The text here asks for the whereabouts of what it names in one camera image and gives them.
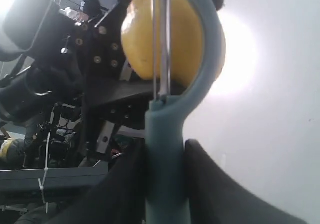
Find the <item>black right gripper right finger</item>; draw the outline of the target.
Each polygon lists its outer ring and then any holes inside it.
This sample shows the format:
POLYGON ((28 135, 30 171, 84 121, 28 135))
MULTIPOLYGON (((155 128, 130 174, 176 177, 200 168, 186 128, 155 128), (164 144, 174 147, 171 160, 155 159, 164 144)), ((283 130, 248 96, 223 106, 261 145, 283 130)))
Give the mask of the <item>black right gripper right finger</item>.
POLYGON ((304 224, 232 179, 198 140, 185 143, 184 168, 193 224, 304 224))

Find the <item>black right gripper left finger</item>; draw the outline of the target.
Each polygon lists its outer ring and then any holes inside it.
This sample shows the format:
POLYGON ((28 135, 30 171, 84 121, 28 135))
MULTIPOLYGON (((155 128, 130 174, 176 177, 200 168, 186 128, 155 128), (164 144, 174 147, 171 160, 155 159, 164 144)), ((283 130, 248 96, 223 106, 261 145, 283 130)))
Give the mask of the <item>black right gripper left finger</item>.
POLYGON ((140 224, 145 214, 146 147, 128 147, 104 179, 50 224, 140 224))

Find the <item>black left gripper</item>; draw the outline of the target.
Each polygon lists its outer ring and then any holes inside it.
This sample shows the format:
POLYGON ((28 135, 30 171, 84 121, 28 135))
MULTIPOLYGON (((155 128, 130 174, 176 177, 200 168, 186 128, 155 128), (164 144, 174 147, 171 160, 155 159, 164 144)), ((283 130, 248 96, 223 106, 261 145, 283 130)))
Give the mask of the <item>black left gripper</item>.
POLYGON ((132 69, 121 42, 121 27, 132 0, 112 0, 104 12, 102 0, 86 0, 81 10, 62 12, 73 22, 74 52, 83 80, 81 148, 89 157, 110 159, 127 143, 119 141, 122 127, 145 128, 152 81, 132 69))

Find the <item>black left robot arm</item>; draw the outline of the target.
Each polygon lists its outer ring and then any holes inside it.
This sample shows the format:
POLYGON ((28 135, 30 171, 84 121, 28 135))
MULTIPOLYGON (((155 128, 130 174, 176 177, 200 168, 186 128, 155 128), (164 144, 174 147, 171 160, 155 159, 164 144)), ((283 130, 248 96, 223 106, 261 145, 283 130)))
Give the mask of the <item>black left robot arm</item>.
POLYGON ((218 17, 225 0, 101 0, 83 10, 54 0, 13 0, 0 19, 2 61, 18 63, 0 82, 0 119, 24 122, 57 103, 78 103, 81 141, 99 150, 114 123, 146 130, 154 159, 183 155, 183 125, 220 76, 226 53, 218 17))

